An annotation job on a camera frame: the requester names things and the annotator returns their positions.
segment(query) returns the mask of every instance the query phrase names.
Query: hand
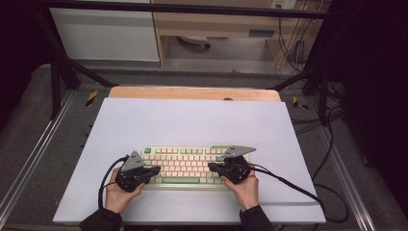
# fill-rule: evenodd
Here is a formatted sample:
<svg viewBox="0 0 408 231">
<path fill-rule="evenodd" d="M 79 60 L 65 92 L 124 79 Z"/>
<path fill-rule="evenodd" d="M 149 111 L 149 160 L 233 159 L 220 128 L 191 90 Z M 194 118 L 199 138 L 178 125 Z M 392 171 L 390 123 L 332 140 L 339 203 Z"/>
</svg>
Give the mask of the hand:
<svg viewBox="0 0 408 231">
<path fill-rule="evenodd" d="M 221 180 L 224 182 L 224 185 L 230 188 L 235 197 L 240 202 L 241 206 L 248 210 L 252 207 L 259 205 L 258 202 L 258 183 L 259 180 L 255 176 L 255 171 L 251 170 L 248 177 L 241 182 L 240 184 L 234 185 L 228 178 L 221 176 Z"/>
<path fill-rule="evenodd" d="M 115 181 L 118 172 L 119 167 L 113 170 L 111 180 L 109 182 L 112 183 Z M 143 187 L 144 183 L 140 184 L 133 192 L 125 192 L 117 184 L 107 186 L 105 208 L 118 214 L 122 213 L 128 206 L 129 202 L 134 197 L 141 194 Z"/>
</svg>

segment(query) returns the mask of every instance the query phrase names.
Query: white cabinet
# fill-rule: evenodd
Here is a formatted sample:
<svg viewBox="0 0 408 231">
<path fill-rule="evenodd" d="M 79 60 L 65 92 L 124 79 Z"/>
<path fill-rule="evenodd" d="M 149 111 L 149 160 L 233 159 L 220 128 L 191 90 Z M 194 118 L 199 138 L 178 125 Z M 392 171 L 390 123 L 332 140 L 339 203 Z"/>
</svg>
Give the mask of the white cabinet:
<svg viewBox="0 0 408 231">
<path fill-rule="evenodd" d="M 152 13 L 50 10 L 71 59 L 159 61 Z"/>
</svg>

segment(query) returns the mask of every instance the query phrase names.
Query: keyboard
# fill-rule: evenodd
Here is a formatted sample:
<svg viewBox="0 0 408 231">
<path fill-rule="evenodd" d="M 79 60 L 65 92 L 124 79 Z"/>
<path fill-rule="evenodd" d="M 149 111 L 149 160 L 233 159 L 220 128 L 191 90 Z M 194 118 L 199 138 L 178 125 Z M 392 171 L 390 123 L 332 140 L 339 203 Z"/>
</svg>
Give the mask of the keyboard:
<svg viewBox="0 0 408 231">
<path fill-rule="evenodd" d="M 218 173 L 208 163 L 222 163 L 221 157 L 230 145 L 146 146 L 141 152 L 146 167 L 160 166 L 159 175 L 152 177 L 146 190 L 227 190 Z"/>
</svg>

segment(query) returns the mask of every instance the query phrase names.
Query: black sleeve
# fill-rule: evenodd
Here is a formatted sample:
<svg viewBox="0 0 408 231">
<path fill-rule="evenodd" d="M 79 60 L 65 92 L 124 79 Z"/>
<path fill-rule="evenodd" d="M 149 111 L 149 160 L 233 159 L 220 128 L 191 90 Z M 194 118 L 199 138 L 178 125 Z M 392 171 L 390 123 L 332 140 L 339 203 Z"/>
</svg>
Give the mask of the black sleeve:
<svg viewBox="0 0 408 231">
<path fill-rule="evenodd" d="M 107 209 L 98 209 L 84 219 L 79 226 L 82 231 L 119 231 L 121 224 L 122 217 L 120 214 Z"/>
<path fill-rule="evenodd" d="M 245 212 L 240 211 L 240 219 L 245 231 L 275 230 L 260 205 L 245 210 Z"/>
</svg>

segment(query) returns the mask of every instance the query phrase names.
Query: metal bracket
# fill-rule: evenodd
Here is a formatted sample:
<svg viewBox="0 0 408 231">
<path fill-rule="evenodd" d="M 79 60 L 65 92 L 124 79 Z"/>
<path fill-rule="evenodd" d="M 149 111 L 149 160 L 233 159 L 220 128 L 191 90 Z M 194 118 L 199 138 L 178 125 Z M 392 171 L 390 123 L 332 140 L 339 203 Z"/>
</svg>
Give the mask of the metal bracket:
<svg viewBox="0 0 408 231">
<path fill-rule="evenodd" d="M 255 147 L 247 147 L 247 146 L 230 146 L 224 153 L 222 153 L 222 158 L 234 158 L 245 155 L 246 153 L 256 151 Z"/>
<path fill-rule="evenodd" d="M 125 162 L 125 164 L 123 164 L 121 171 L 126 172 L 143 166 L 144 166 L 143 159 L 141 158 L 137 151 L 133 151 L 130 157 Z"/>
</svg>

